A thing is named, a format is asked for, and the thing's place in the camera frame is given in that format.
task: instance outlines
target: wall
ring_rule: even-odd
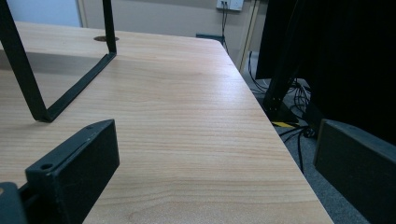
[[[221,35],[222,10],[217,0],[113,0],[115,29],[160,35],[195,37],[197,33]],[[230,57],[237,64],[238,54],[246,39],[243,33],[250,23],[251,0],[245,0],[242,11],[229,11],[225,28]],[[90,28],[104,28],[102,3],[98,0],[79,0],[83,24]],[[265,13],[262,2],[260,13]],[[252,46],[261,41],[260,27],[255,29]]]
[[[76,0],[8,0],[15,21],[81,26]]]
[[[254,25],[253,37],[251,38],[250,50],[260,51],[260,44],[262,43],[262,30],[264,29],[267,8],[268,0],[261,0],[259,11],[257,13],[256,23]]]

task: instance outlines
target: screw hole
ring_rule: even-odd
[[[40,168],[41,168],[41,170],[47,170],[47,169],[49,169],[51,167],[52,167],[52,164],[44,164]]]
[[[106,42],[106,36],[105,35],[99,35],[99,36],[95,37],[94,40],[101,41],[101,42]]]

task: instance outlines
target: black metal bracket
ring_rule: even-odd
[[[114,119],[75,133],[25,170],[27,183],[0,183],[0,223],[82,223],[120,165]]]
[[[26,56],[20,35],[8,7],[7,0],[0,0],[0,40],[21,87],[23,97],[35,120],[54,121],[70,103],[90,84],[90,82],[117,55],[111,0],[103,0],[105,16],[106,43],[109,53],[94,66],[84,77],[62,95],[53,105],[46,108],[35,75]]]
[[[305,7],[306,0],[297,1],[295,4],[274,77],[262,100],[264,112],[269,120],[285,120],[286,118],[282,118],[282,115],[295,117],[287,107],[283,106],[283,99],[298,74],[301,60],[299,55],[302,54],[304,48],[302,43],[306,42],[304,33],[297,32],[302,29],[301,27],[305,27],[302,21],[309,20],[305,15],[307,14]]]

